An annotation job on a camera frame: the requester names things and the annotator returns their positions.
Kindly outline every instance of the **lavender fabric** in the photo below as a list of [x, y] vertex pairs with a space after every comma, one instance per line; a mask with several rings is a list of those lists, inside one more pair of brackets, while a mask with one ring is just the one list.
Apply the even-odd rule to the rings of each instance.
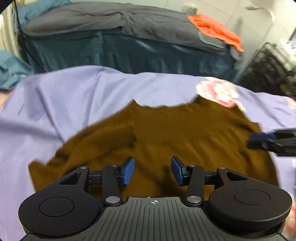
[[[101, 66], [82, 66], [31, 76], [22, 81], [0, 111], [0, 238], [19, 241], [22, 201], [34, 193], [28, 172], [33, 159], [46, 163], [81, 129], [124, 108], [132, 99], [156, 107], [190, 102], [205, 80], [176, 74], [123, 74]], [[296, 111], [287, 99], [237, 87], [245, 115], [264, 131], [295, 127]], [[292, 158], [272, 154], [279, 183], [292, 193]]]

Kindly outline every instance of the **brown garment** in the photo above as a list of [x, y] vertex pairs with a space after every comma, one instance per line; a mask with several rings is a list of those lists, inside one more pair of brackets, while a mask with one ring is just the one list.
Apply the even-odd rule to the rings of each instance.
[[[260, 132], [258, 124], [246, 119], [237, 106], [227, 108], [196, 98], [176, 107], [142, 107], [132, 101], [124, 110], [86, 128], [62, 148], [47, 165], [29, 165], [36, 191], [80, 166], [91, 171], [135, 158], [130, 184], [122, 188], [127, 196], [184, 196], [170, 170], [172, 156], [184, 164], [206, 171], [227, 167], [239, 173], [278, 185], [273, 162], [266, 151], [249, 150], [250, 133]], [[205, 198], [213, 187], [205, 188]]]

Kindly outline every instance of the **gray blanket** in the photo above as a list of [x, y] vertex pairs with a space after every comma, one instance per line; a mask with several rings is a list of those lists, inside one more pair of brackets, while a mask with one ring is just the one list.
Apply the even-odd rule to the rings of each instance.
[[224, 41], [203, 35], [183, 13], [133, 4], [84, 2], [55, 8], [22, 27], [31, 37], [120, 28], [122, 34], [222, 54]]

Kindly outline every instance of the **orange garment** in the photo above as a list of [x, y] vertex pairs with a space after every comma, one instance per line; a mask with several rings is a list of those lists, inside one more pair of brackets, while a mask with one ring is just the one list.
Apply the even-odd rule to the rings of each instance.
[[239, 52], [244, 52], [241, 47], [242, 40], [234, 32], [230, 31], [223, 24], [209, 16], [198, 14], [188, 16], [188, 19], [198, 28], [198, 30], [210, 37], [225, 41], [234, 46]]

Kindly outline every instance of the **bed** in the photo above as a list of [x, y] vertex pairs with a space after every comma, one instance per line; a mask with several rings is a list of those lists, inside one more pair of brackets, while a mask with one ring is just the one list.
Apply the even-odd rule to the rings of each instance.
[[[292, 99], [254, 93], [216, 78], [124, 74], [108, 67], [80, 66], [22, 81], [0, 111], [0, 238], [19, 241], [25, 234], [17, 211], [34, 193], [28, 173], [33, 159], [46, 163], [71, 136], [124, 108], [132, 99], [151, 107], [188, 103], [197, 94], [219, 101], [218, 86], [228, 103], [235, 102], [263, 131], [295, 127], [296, 103]], [[280, 187], [293, 196], [296, 159], [271, 156]]]
[[203, 35], [186, 15], [168, 9], [73, 3], [24, 21], [34, 11], [33, 4], [25, 7], [25, 13], [18, 7], [24, 37], [19, 37], [19, 45], [22, 58], [36, 73], [101, 65], [130, 74], [188, 74], [232, 81], [242, 60], [243, 54], [234, 47]]

